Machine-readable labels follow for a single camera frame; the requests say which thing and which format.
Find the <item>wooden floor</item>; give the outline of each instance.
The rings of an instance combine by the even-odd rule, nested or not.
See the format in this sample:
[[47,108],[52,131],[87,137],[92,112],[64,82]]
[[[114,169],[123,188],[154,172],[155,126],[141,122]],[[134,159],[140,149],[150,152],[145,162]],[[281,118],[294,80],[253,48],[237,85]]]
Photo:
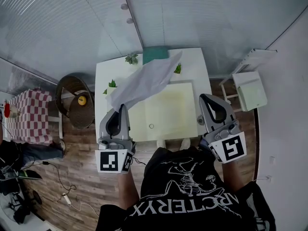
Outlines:
[[[218,80],[211,80],[212,92],[214,95],[222,97]],[[227,95],[235,94],[232,82],[225,85]],[[239,108],[239,103],[235,100],[234,108]],[[245,132],[247,156],[238,160],[238,165],[246,183],[251,181],[255,171],[256,161],[256,135],[254,112],[238,112],[236,118],[239,119],[242,131]],[[50,123],[50,129],[55,136],[58,127]],[[99,214],[100,206],[104,204],[117,205],[118,187],[115,174],[99,174],[96,169],[94,150],[97,149],[95,136],[95,126],[89,129],[77,130],[64,118],[64,141],[66,144],[64,159],[53,159],[53,162],[60,170],[60,177],[65,187],[71,184],[76,185],[77,190],[71,191],[69,198],[76,208],[80,208],[80,203],[88,203],[93,206]],[[197,145],[198,138],[192,139],[192,144]],[[167,141],[167,148],[176,151],[180,147],[181,141]],[[156,142],[137,143],[135,157],[147,163],[156,150]],[[221,164],[215,162],[215,168],[222,176]],[[43,180],[25,180],[24,183],[29,191],[36,190],[40,196],[50,199],[58,199],[66,190],[60,185],[56,169],[51,166],[35,166],[31,168],[37,171]],[[143,179],[144,166],[133,163],[131,166],[132,174],[140,192]],[[38,214],[45,220],[63,231],[87,231],[95,230],[98,218],[93,210],[83,205],[81,211],[77,211],[66,204],[66,201],[55,203],[45,199],[42,205],[36,205]]]

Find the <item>wicker chair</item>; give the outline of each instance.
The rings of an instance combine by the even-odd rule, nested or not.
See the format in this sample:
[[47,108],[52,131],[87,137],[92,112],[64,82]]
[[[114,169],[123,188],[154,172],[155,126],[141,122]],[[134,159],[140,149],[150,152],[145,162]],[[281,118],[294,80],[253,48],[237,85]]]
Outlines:
[[[62,103],[61,97],[63,89],[66,89],[75,96],[70,104],[69,110],[66,110]],[[78,98],[80,96],[85,96],[87,98],[87,103],[85,105],[80,105],[78,103]],[[93,93],[90,92],[83,80],[73,75],[67,75],[58,83],[55,95],[56,106],[63,115],[70,119],[70,122],[75,128],[88,128],[95,122],[93,96]]]

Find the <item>red and white checkered cloth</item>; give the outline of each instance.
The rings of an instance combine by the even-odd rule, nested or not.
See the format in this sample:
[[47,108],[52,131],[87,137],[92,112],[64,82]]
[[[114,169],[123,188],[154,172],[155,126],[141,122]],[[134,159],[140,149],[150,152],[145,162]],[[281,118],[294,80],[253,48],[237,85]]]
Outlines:
[[21,115],[16,119],[7,118],[8,138],[29,143],[52,143],[48,130],[49,91],[27,90],[9,101]]

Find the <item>red object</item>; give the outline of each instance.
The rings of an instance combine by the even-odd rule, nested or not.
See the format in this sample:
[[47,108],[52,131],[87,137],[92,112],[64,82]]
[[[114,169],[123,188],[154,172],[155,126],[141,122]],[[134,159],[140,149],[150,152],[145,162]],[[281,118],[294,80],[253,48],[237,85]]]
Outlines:
[[4,116],[5,118],[9,118],[10,116],[10,104],[6,103],[4,106]]

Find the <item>small succulent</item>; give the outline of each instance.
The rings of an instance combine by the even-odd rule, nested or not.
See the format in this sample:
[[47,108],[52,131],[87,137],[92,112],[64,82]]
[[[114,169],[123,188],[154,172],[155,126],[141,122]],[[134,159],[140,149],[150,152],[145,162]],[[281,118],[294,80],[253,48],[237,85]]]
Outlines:
[[138,64],[138,59],[136,58],[137,56],[137,54],[128,54],[127,57],[125,57],[125,62],[136,65]]
[[109,87],[117,87],[116,82],[114,80],[112,80],[111,82],[109,82],[108,86]]
[[174,73],[175,73],[175,74],[180,74],[180,73],[181,73],[181,70],[182,70],[182,64],[179,63],[179,64],[177,65],[177,68],[175,69]]

